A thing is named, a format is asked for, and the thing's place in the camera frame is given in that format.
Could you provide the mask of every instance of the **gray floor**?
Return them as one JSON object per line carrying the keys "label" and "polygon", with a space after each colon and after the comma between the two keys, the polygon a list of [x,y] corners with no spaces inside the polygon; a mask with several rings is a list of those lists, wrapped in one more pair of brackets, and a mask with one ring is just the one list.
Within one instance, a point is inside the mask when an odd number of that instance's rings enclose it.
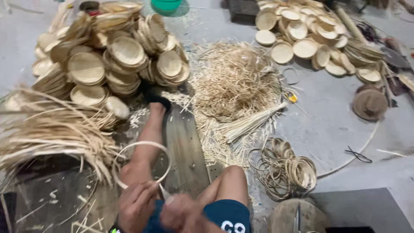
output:
{"label": "gray floor", "polygon": [[[57,9],[52,0],[15,0],[21,6],[44,11],[44,14],[31,14],[13,10],[7,14],[4,10],[0,18],[0,70],[2,71],[0,94],[4,95],[17,83],[31,84],[31,64],[35,61],[33,49],[36,38],[47,30]],[[166,26],[185,45],[203,44],[219,39],[238,39],[254,42],[256,28],[231,23],[228,10],[220,7],[219,0],[189,0],[191,7],[182,7],[184,16],[166,18]],[[144,13],[152,10],[146,4]],[[390,12],[382,12],[368,7],[363,17],[381,28],[389,35],[401,40],[408,47],[414,46],[414,24],[404,22]],[[290,105],[285,116],[280,117],[276,136],[287,139],[295,153],[308,156],[309,151],[324,163],[315,161],[318,174],[329,171],[347,161],[349,154],[343,153],[347,146],[358,150],[366,142],[374,123],[359,119],[350,109],[355,90],[362,83],[355,77],[335,78],[325,70],[315,72],[309,61],[295,59],[291,65],[280,66],[279,70],[293,67],[298,70],[303,88],[299,92],[298,105]],[[293,78],[294,73],[287,71],[286,76]],[[414,226],[414,119],[413,101],[406,95],[396,98],[398,108],[389,109],[378,132],[365,150],[364,155],[371,158],[373,164],[353,162],[347,168],[322,178],[314,192],[330,192],[386,187]],[[377,152],[377,149],[400,151],[408,158],[389,158],[389,155]],[[256,232],[265,232],[265,217],[275,205],[260,190],[251,170],[247,171],[250,194],[254,197],[254,221]]]}

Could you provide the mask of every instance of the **black wire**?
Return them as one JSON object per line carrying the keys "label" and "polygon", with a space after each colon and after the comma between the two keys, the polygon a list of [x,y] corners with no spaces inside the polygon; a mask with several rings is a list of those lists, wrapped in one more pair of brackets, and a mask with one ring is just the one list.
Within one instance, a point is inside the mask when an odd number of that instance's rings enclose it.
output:
{"label": "black wire", "polygon": [[348,146],[349,150],[345,150],[345,152],[349,152],[352,153],[359,161],[364,162],[364,163],[372,163],[372,160],[365,157],[364,155],[353,151],[349,146]]}

